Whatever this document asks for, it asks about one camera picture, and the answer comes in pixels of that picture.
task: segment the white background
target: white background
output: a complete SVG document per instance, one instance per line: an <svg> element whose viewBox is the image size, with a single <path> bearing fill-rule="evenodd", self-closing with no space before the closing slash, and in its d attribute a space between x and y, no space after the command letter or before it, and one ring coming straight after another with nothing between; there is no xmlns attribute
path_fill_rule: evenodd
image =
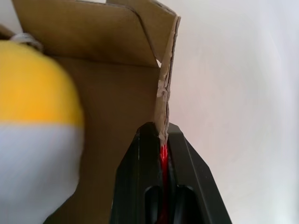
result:
<svg viewBox="0 0 299 224"><path fill-rule="evenodd" d="M162 0L182 16L171 122L235 224L299 223L299 2ZM9 0L0 23L18 32Z"/></svg>

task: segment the corrugated cardboard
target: corrugated cardboard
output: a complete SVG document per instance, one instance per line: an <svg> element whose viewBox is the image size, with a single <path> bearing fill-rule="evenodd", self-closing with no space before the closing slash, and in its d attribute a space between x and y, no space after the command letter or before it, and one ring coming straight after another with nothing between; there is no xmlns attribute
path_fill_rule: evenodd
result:
<svg viewBox="0 0 299 224"><path fill-rule="evenodd" d="M13 2L24 32L73 78L85 112L78 188L45 223L108 223L115 172L137 128L155 121L166 142L179 17L150 0Z"/></svg>

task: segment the yellow and white ball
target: yellow and white ball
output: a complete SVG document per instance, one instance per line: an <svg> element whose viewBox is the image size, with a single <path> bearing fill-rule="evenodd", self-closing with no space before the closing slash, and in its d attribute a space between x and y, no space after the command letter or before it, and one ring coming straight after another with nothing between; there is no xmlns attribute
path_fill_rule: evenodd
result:
<svg viewBox="0 0 299 224"><path fill-rule="evenodd" d="M0 223L42 223L78 184L83 113L60 66L0 41Z"/></svg>

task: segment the cardboard box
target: cardboard box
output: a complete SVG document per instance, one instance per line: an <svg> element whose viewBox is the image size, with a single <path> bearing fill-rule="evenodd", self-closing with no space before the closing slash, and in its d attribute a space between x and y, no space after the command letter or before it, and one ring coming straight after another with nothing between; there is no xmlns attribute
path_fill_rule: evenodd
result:
<svg viewBox="0 0 299 224"><path fill-rule="evenodd" d="M161 144L167 139L180 18L154 0L13 3L24 32L73 78L85 112L79 185L45 223L108 223L115 172L137 128L154 121ZM12 35L4 27L0 33Z"/></svg>

